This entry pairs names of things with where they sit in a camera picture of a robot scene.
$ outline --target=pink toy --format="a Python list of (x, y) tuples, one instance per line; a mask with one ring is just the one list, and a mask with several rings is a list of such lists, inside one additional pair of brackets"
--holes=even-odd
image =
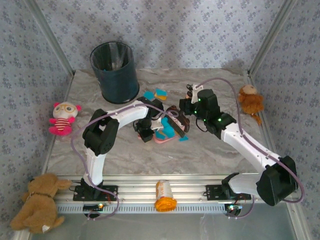
[(54, 126), (49, 127), (49, 132), (54, 135), (65, 136), (72, 132), (71, 124), (76, 120), (78, 112), (81, 111), (80, 105), (73, 105), (70, 102), (56, 102), (54, 105), (53, 117), (50, 123)]

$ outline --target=gray marble surface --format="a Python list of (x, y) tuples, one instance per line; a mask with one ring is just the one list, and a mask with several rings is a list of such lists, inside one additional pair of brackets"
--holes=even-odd
[[(164, 108), (175, 104), (186, 94), (186, 85), (200, 83), (208, 78), (223, 77), (231, 81), (238, 91), (244, 84), (244, 77), (228, 70), (214, 69), (138, 69), (140, 84), (138, 97), (145, 91), (156, 88), (166, 90), (168, 98)], [(222, 81), (212, 81), (205, 85), (212, 88), (218, 97), (220, 109), (237, 117), (237, 107), (230, 87)], [(101, 95), (97, 79), (91, 70), (77, 70), (68, 95), (68, 101), (82, 106), (82, 111), (72, 124), (73, 131), (87, 124), (95, 110), (115, 110), (121, 105), (105, 101)], [(138, 139), (132, 124), (121, 128), (112, 150), (108, 153), (103, 173), (105, 175), (134, 174), (230, 174), (233, 172), (252, 173), (255, 169), (233, 147), (217, 139), (214, 135), (201, 132), (191, 121), (189, 140), (157, 144), (143, 143)], [(257, 123), (248, 115), (241, 114), (243, 128), (262, 143)], [(84, 167), (70, 146), (71, 136), (57, 136), (48, 162), (48, 172), (57, 175), (82, 175)], [(84, 156), (85, 146), (82, 136), (75, 141), (76, 149)]]

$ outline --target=white plush doll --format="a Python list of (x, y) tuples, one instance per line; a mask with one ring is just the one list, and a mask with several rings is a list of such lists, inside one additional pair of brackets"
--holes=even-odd
[(54, 135), (65, 136), (72, 132), (71, 124), (76, 120), (80, 105), (73, 105), (70, 102), (56, 102), (54, 105), (53, 117), (50, 123), (54, 124), (49, 128), (49, 132)]

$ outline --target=plastic bottle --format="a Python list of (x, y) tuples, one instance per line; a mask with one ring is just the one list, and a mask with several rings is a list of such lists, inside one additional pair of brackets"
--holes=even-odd
[(154, 207), (158, 212), (168, 212), (176, 208), (177, 200), (174, 199), (169, 181), (158, 181), (155, 186), (155, 194)]

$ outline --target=brown teddy bear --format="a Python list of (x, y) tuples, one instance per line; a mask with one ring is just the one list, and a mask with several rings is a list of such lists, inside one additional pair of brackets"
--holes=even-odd
[(28, 183), (28, 192), (24, 193), (25, 202), (10, 226), (13, 230), (29, 228), (30, 233), (45, 233), (60, 226), (65, 218), (57, 217), (54, 196), (59, 189), (68, 189), (72, 182), (59, 180), (53, 173), (37, 176)]
[(242, 110), (246, 114), (250, 114), (258, 125), (261, 125), (261, 118), (256, 113), (264, 110), (264, 97), (258, 94), (257, 89), (250, 84), (243, 86), (239, 91), (238, 100)]

